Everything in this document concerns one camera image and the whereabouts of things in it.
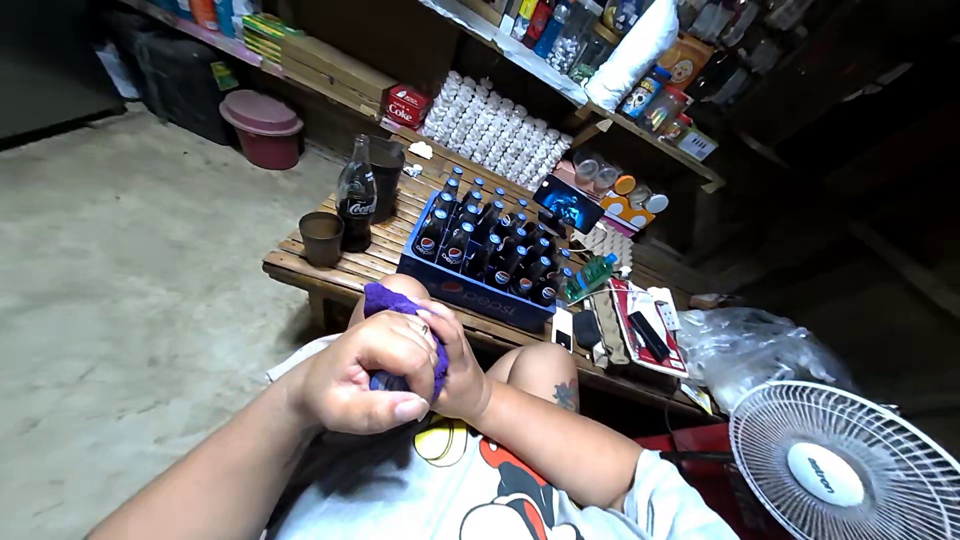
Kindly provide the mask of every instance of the purple cloth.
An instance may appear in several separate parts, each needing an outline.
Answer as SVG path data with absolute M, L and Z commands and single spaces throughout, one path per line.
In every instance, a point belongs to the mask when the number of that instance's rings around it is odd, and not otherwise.
M 367 295 L 367 300 L 363 304 L 363 316 L 370 317 L 375 313 L 379 313 L 384 309 L 389 309 L 390 311 L 396 311 L 398 313 L 405 313 L 407 315 L 416 315 L 418 309 L 423 309 L 409 298 L 403 296 L 398 292 L 394 292 L 387 287 L 381 285 L 380 283 L 367 283 L 367 286 L 364 287 L 363 292 Z M 433 399 L 431 402 L 437 401 L 437 397 L 440 396 L 440 389 L 444 387 L 444 381 L 446 380 L 446 367 L 449 365 L 449 358 L 446 356 L 446 349 L 444 344 L 440 342 L 440 339 L 437 338 L 437 335 L 433 332 L 430 332 L 430 335 L 433 336 L 433 340 L 437 342 L 437 367 L 433 372 Z M 387 388 L 397 388 L 406 386 L 406 381 L 403 377 L 398 377 L 396 375 L 390 375 L 387 377 L 388 381 L 384 382 L 383 378 L 371 378 L 371 389 L 379 390 L 384 387 Z

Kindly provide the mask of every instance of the knee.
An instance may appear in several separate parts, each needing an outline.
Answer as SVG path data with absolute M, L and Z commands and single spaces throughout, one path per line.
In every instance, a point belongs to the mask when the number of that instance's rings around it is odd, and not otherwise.
M 389 276 L 384 276 L 380 279 L 379 283 L 388 289 L 405 296 L 412 296 L 420 299 L 430 298 L 430 293 L 427 292 L 426 287 L 424 287 L 423 284 L 418 282 L 415 278 L 411 278 L 406 274 L 391 274 Z
M 551 374 L 572 376 L 577 373 L 573 355 L 556 343 L 544 342 L 524 347 L 516 360 L 528 366 L 537 366 L 539 370 L 549 370 Z

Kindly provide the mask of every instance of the concrete floor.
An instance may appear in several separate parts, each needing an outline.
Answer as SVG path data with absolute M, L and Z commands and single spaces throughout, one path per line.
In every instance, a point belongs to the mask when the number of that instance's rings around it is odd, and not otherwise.
M 141 108 L 0 153 L 0 536 L 82 537 L 264 386 L 307 311 L 260 260 L 341 166 Z

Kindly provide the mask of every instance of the plastic bag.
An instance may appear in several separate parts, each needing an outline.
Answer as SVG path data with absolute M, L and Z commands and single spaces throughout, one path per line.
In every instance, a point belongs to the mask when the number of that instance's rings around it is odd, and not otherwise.
M 681 312 L 677 341 L 690 379 L 730 412 L 768 380 L 812 380 L 856 391 L 843 363 L 813 334 L 762 309 L 726 307 Z
M 655 61 L 677 39 L 676 0 L 657 0 L 590 77 L 590 101 L 613 111 Z

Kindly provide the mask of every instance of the white plastic bag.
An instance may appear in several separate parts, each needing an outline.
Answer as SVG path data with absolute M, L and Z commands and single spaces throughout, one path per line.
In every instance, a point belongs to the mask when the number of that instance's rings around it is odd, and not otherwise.
M 673 45 L 679 26 L 677 0 L 654 2 L 590 77 L 585 88 L 590 101 L 613 112 L 640 77 Z

